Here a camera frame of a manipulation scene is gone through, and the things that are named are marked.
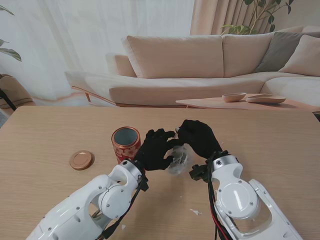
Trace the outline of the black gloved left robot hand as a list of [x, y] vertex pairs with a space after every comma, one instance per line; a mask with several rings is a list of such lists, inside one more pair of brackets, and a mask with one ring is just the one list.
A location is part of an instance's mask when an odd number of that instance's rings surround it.
[[165, 170], [173, 162], [174, 157], [166, 154], [176, 146], [182, 146], [184, 143], [175, 139], [174, 131], [165, 131], [163, 128], [154, 131], [149, 130], [145, 140], [133, 161], [145, 171]]

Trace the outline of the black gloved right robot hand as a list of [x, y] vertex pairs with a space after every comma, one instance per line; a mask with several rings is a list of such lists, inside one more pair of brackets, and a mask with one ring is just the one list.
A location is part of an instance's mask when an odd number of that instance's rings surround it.
[[202, 158], [209, 159], [213, 153], [223, 151], [213, 130], [199, 120], [184, 120], [177, 134], [182, 143], [190, 145]]

